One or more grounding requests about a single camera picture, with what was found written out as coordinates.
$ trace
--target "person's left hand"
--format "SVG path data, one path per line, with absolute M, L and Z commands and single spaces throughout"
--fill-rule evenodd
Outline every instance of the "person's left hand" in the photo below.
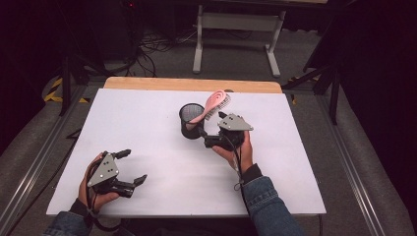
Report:
M 92 165 L 95 161 L 99 160 L 101 158 L 102 153 L 100 153 L 89 165 Z M 84 175 L 84 179 L 80 184 L 79 189 L 79 196 L 78 199 L 87 207 L 87 194 L 86 194 L 86 184 L 87 184 L 87 172 L 89 171 L 89 167 L 87 168 L 86 174 Z M 91 191 L 90 197 L 93 200 L 95 198 L 96 193 Z M 119 198 L 119 195 L 116 193 L 108 193 L 105 195 L 97 195 L 95 199 L 95 203 L 93 206 L 94 211 L 99 212 L 101 207 L 103 207 L 105 204 L 116 200 Z

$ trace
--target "wrist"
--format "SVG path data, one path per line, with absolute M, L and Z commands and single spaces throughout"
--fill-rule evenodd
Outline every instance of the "wrist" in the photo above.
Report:
M 244 174 L 253 165 L 254 165 L 254 163 L 252 161 L 246 162 L 246 163 L 241 163 L 242 174 Z
M 242 175 L 243 184 L 248 184 L 254 179 L 257 179 L 259 177 L 262 177 L 262 171 L 258 164 L 252 165 L 250 168 L 247 169 L 246 173 Z
M 69 211 L 80 216 L 86 216 L 89 214 L 86 205 L 80 201 L 80 199 L 76 199 L 74 201 Z

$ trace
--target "hand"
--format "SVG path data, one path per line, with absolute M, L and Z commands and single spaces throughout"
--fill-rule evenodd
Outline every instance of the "hand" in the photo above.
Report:
M 89 167 L 97 160 L 101 158 L 102 153 L 100 153 L 93 161 L 89 164 Z M 87 207 L 87 194 L 86 194 L 86 184 L 87 184 L 87 172 L 89 171 L 89 167 L 87 168 L 86 174 L 84 175 L 84 179 L 80 184 L 79 189 L 79 200 Z M 90 191 L 92 194 L 90 194 L 91 197 L 91 204 L 92 200 L 95 198 L 95 193 L 93 191 Z M 99 212 L 101 207 L 103 207 L 105 204 L 116 200 L 119 198 L 119 195 L 116 193 L 108 193 L 105 195 L 97 195 L 97 198 L 95 199 L 95 203 L 93 206 L 94 211 Z
M 242 146 L 240 146 L 239 148 L 237 148 L 237 153 L 240 154 L 241 153 L 241 168 L 242 168 L 242 173 L 245 173 L 246 170 L 251 167 L 252 165 L 254 165 L 253 161 L 252 161 L 252 145 L 251 145 L 251 139 L 249 136 L 249 131 L 245 131 L 245 139 L 243 141 Z M 222 147 L 219 146 L 214 146 L 211 148 L 212 150 L 214 150 L 218 155 L 220 155 L 221 157 L 223 157 L 224 159 L 226 159 L 229 162 L 229 165 L 234 169 L 235 168 L 235 162 L 234 162 L 234 151 L 232 150 L 226 150 Z

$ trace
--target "table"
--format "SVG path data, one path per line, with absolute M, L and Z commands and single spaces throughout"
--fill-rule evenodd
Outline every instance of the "table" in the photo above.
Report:
M 131 199 L 121 198 L 106 205 L 101 210 L 102 215 L 247 215 L 240 193 L 233 190 L 238 181 L 236 172 L 212 150 L 205 148 L 203 139 L 187 140 L 180 132 L 180 107 L 188 101 L 204 104 L 214 89 L 234 90 L 229 93 L 231 103 L 223 111 L 243 115 L 255 127 L 251 132 L 254 159 L 263 173 L 272 179 L 289 211 L 296 214 L 326 213 L 279 84 L 109 78 L 94 99 L 47 214 L 55 215 L 71 206 L 88 164 L 100 151 L 130 148 L 130 156 L 116 160 L 120 171 L 118 179 L 132 182 L 144 174 L 148 179 L 135 190 Z M 260 102 L 260 105 L 248 104 L 253 101 Z M 271 101 L 275 107 L 270 108 L 269 115 L 257 119 L 260 108 L 264 107 L 262 103 Z M 205 123 L 205 129 L 209 134 L 218 131 L 215 117 Z

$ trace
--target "gray carpet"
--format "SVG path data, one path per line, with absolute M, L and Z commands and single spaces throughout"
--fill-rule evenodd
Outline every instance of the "gray carpet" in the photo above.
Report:
M 302 68 L 319 39 L 320 37 L 314 32 L 284 30 L 275 49 L 281 70 L 281 78 L 278 80 L 271 76 L 268 59 L 263 49 L 263 45 L 269 40 L 269 35 L 265 33 L 253 33 L 248 39 L 243 40 L 224 31 L 208 32 L 204 44 L 202 72 L 199 75 L 192 73 L 195 52 L 193 42 L 180 44 L 167 52 L 154 52 L 149 56 L 156 66 L 156 74 L 161 78 L 278 81 L 285 84 L 291 77 L 303 75 Z M 151 68 L 149 60 L 145 61 L 144 58 L 140 60 Z M 130 72 L 137 77 L 145 75 L 137 64 Z M 102 85 L 103 82 L 90 83 L 84 97 L 93 98 Z M 328 211 L 323 215 L 324 235 L 372 235 L 315 97 L 305 94 L 295 96 L 297 103 L 292 105 L 289 101 L 290 107 Z M 31 189 L 24 208 L 45 185 L 65 156 L 72 143 L 65 137 L 83 127 L 89 108 L 90 103 L 77 104 L 41 175 Z M 0 166 L 0 177 L 3 181 L 0 182 L 0 187 L 3 191 L 0 194 L 0 208 L 5 208 L 13 197 L 19 180 L 30 168 L 54 122 L 58 119 L 59 111 L 60 103 L 46 102 L 43 110 L 27 124 L 1 156 L 3 164 Z M 386 235 L 414 235 L 407 209 L 386 176 L 343 93 L 340 95 L 337 121 L 338 129 L 374 203 Z M 12 235 L 39 235 L 47 227 L 52 217 L 46 216 L 45 211 L 53 195 L 52 187 L 58 180 L 59 174 L 28 211 Z M 306 235 L 319 235 L 320 224 L 317 216 L 296 216 L 296 219 Z M 114 219 L 105 220 L 105 223 L 109 224 L 115 222 L 117 221 Z M 94 228 L 91 235 L 107 234 Z

